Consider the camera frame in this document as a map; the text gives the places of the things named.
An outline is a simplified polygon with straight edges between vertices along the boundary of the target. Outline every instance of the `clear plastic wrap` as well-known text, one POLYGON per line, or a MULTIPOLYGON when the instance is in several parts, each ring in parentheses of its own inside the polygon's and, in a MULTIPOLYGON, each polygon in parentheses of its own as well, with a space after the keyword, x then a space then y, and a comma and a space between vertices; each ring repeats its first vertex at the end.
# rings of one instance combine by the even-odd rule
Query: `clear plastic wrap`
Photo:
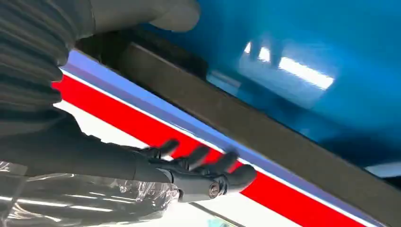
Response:
POLYGON ((128 225, 162 217, 179 196, 169 183, 74 174, 25 177, 21 166, 12 165, 0 171, 2 227, 128 225))

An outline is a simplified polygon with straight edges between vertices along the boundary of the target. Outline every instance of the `metal bar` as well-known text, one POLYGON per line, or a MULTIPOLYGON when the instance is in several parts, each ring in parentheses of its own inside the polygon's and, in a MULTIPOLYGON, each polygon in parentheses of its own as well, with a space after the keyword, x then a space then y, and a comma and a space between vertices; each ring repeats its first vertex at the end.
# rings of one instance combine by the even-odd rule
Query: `metal bar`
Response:
POLYGON ((120 59, 130 80, 385 225, 401 223, 394 187, 137 44, 120 59))

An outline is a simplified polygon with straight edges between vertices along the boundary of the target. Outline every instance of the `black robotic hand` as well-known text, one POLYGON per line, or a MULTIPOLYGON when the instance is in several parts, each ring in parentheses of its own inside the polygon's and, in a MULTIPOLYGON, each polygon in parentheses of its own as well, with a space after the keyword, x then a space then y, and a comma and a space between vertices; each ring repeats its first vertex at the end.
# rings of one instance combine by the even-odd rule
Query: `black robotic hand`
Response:
POLYGON ((173 153, 179 143, 169 140, 161 147, 135 149, 148 158, 149 163, 166 174, 170 182, 180 190, 180 202, 193 202, 214 199, 228 192, 240 192, 256 177, 255 169, 242 165, 233 172, 238 155, 229 151, 214 164, 202 164, 209 153, 206 146, 197 147, 190 155, 167 161, 163 159, 173 153))

